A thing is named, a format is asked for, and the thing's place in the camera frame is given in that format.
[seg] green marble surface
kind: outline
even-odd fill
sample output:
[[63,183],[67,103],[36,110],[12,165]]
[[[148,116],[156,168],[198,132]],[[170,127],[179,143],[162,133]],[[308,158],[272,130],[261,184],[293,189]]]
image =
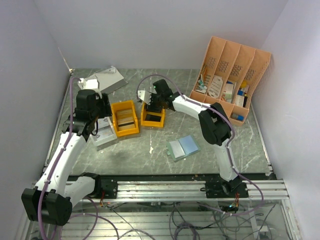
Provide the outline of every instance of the green marble surface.
[[[102,69],[75,69],[73,77],[86,78]],[[140,118],[142,104],[136,101],[136,87],[139,81],[152,73],[163,74],[171,78],[180,90],[189,96],[199,70],[198,69],[119,69],[128,81],[124,87],[109,94],[110,103],[134,100],[135,110]],[[141,90],[152,89],[152,82],[159,80],[152,77],[146,80]],[[73,84],[73,102],[79,90]],[[57,149],[63,122],[70,114],[70,98],[67,96],[58,132],[50,154],[52,158]],[[263,149],[257,124],[251,110],[245,123],[235,126],[236,137],[231,147],[235,163],[243,173],[268,173],[268,162]],[[167,155],[166,142],[187,135],[193,135],[201,150],[188,156],[185,160],[174,162]],[[181,112],[166,111],[164,128],[140,127],[140,133],[120,137],[113,142],[97,148],[88,140],[79,155],[71,174],[79,175],[91,172],[101,175],[144,175],[144,174],[207,174],[218,173],[217,157],[212,146],[202,136],[199,121]]]

